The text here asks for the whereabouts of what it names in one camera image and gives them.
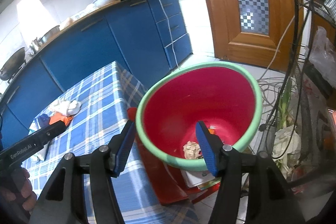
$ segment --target cabinet door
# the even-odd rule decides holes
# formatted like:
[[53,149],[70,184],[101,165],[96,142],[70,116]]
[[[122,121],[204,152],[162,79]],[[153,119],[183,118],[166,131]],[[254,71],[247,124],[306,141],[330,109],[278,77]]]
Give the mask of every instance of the cabinet door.
[[62,94],[38,57],[27,63],[8,89],[7,105],[26,128],[36,115]]
[[179,39],[182,35],[187,33],[185,29],[185,24],[184,24],[182,14],[174,15],[168,19],[169,19],[169,28],[171,32],[171,37],[170,37],[169,29],[168,29],[167,19],[164,19],[156,23],[157,29],[159,30],[159,34],[162,40],[162,45],[164,47],[171,44],[172,39],[173,41],[175,41]]
[[65,91],[96,70],[117,61],[128,66],[104,16],[91,16],[41,51],[41,60]]
[[13,115],[13,113],[4,106],[1,110],[3,118],[1,142],[4,149],[28,136],[29,130]]
[[147,0],[133,0],[106,15],[131,73],[150,88],[169,72]]

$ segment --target screw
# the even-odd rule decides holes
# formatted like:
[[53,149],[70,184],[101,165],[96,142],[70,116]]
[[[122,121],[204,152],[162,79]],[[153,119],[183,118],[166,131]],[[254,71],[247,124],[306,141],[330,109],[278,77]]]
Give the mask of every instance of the screw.
[[66,159],[66,160],[70,160],[71,158],[72,158],[72,153],[66,153],[65,155],[64,155],[64,158]]
[[109,147],[107,145],[102,145],[100,148],[99,148],[99,151],[100,152],[105,152],[109,149]]
[[259,156],[263,159],[267,158],[268,157],[268,154],[265,152],[265,151],[260,151],[259,152]]
[[231,151],[231,150],[232,150],[232,146],[229,145],[229,144],[226,144],[226,143],[225,143],[225,144],[223,145],[223,150],[224,150],[224,151]]

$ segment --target blue plaid tablecloth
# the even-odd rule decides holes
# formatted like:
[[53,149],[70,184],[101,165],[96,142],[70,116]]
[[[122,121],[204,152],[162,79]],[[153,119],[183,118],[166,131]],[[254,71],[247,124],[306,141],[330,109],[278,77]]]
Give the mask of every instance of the blue plaid tablecloth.
[[[82,107],[67,130],[51,141],[45,161],[28,159],[22,164],[30,173],[37,196],[65,153],[72,152],[76,156],[91,153],[121,133],[127,122],[127,109],[137,107],[145,92],[133,75],[113,62],[61,95],[59,98],[80,101]],[[51,115],[47,108],[39,115],[43,113]],[[112,182],[127,224],[198,223],[190,201],[160,205],[135,143],[125,170]],[[84,177],[84,185],[88,220],[95,223],[88,175]]]

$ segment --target plastic bowl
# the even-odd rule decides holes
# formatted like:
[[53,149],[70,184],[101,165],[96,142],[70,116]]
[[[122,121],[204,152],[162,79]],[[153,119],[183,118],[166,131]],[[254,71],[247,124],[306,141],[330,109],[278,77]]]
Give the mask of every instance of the plastic bowl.
[[190,171],[207,170],[204,159],[184,158],[183,145],[196,141],[204,121],[221,140],[242,152],[258,130],[262,110],[257,81],[229,62],[177,70],[142,98],[136,128],[144,146],[163,162]]

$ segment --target plastic bag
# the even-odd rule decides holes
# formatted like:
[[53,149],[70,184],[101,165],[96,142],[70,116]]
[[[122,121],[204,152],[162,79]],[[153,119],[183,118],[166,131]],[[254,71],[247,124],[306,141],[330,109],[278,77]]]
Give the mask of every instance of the plastic bag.
[[321,26],[318,26],[316,31],[309,61],[322,77],[332,87],[336,88],[336,52],[334,52],[334,46],[327,37],[327,31]]

